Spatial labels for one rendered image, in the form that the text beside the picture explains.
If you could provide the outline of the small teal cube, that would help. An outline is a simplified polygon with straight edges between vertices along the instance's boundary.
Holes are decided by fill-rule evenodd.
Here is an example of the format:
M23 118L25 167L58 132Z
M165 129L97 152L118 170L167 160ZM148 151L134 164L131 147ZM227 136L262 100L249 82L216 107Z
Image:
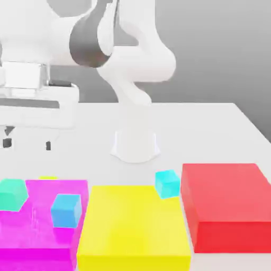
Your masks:
M19 212L28 197L25 180L0 180L0 211Z

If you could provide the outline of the large magenta box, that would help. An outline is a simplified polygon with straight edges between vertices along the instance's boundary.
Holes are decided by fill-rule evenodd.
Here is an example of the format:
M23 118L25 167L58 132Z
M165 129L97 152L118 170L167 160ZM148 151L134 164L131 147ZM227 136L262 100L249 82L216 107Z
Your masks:
M27 180L29 197L18 212L0 211L0 271L75 271L88 205L86 180ZM78 194L76 228L55 228L51 206L58 194Z

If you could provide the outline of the small cyan cube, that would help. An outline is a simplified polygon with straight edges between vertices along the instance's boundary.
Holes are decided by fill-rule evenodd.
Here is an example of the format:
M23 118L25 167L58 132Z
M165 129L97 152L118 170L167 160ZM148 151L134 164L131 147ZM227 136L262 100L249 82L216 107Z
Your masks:
M161 199L178 197L180 194L180 178L174 170L155 173L155 189Z

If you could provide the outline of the large red box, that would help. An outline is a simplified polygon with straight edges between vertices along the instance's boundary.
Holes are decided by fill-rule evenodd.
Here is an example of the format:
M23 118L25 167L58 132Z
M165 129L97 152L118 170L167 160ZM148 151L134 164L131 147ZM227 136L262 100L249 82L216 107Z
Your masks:
M271 254L271 184L256 164L183 164L195 253Z

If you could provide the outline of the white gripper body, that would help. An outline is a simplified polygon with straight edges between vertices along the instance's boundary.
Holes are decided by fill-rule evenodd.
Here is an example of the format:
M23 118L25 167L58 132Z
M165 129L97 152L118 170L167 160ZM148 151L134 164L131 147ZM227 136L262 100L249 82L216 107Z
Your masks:
M18 106L14 102L40 101L58 102L59 107ZM79 102L79 88L70 86L45 86L40 90L0 88L0 100L8 105L0 105L0 125L14 127L70 129L75 125L75 115Z

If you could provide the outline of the small blue cube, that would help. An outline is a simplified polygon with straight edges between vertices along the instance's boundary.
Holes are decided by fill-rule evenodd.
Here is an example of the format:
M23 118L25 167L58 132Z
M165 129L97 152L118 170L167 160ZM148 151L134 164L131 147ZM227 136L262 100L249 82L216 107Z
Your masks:
M57 194L51 206L52 223L55 228L77 228L82 215L79 194Z

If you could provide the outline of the large yellow box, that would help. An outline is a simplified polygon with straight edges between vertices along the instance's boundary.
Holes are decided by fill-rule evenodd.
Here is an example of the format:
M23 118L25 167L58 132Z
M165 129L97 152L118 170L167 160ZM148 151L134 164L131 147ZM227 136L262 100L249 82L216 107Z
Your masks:
M77 251L78 271L189 271L179 197L153 186L93 186Z

